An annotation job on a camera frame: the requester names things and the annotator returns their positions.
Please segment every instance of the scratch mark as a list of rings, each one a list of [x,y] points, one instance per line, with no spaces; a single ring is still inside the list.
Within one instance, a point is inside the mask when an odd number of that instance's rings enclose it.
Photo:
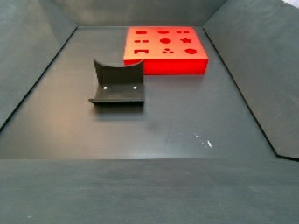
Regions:
[[[209,145],[210,145],[210,147],[213,148],[213,146],[211,146],[211,141],[209,140]]]

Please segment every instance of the star-shaped hole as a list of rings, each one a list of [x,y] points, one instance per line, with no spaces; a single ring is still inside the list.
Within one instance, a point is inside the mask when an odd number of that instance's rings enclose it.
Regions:
[[[191,43],[193,42],[193,39],[191,38],[182,38],[182,42],[186,44],[186,43]]]

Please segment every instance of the red block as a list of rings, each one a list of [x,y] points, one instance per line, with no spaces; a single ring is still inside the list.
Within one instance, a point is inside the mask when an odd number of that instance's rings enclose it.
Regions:
[[[125,64],[145,60],[145,74],[205,74],[209,55],[191,27],[130,27]]]

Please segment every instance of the gray wall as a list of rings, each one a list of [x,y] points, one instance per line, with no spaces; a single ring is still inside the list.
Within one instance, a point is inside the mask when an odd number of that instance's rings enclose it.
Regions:
[[[52,0],[79,25],[203,25],[227,0]]]
[[[229,0],[205,29],[277,153],[299,158],[299,10]]]
[[[0,128],[77,25],[47,0],[0,1]]]

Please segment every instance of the circle-shaped hole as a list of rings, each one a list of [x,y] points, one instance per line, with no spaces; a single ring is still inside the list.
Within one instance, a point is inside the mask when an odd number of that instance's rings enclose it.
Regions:
[[[171,41],[169,38],[162,38],[162,39],[161,39],[161,42],[162,42],[163,44],[170,44],[170,43],[173,43],[173,41]]]
[[[191,49],[191,48],[186,49],[185,51],[186,51],[189,54],[195,54],[195,53],[198,53],[198,51],[197,51],[195,49]]]

